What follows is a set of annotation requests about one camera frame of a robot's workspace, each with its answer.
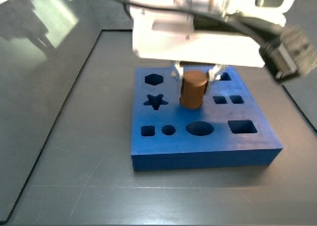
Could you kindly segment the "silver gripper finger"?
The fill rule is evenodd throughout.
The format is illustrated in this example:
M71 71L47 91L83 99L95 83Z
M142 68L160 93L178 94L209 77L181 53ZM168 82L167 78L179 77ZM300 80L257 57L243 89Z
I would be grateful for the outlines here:
M215 64L207 71L209 75L209 82L215 82L221 78L221 74L223 70L226 69L226 65L223 64Z
M174 68L172 68L172 73L171 75L176 78L176 79L182 79L183 78L183 73L185 73L185 69L183 67L181 66L181 62L176 61L174 63Z

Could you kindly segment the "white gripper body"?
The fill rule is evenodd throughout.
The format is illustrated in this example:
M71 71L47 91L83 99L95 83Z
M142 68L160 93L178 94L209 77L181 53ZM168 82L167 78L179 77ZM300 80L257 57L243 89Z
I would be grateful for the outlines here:
M284 26L294 0L128 0L132 50L142 58L259 67L259 45L202 12Z

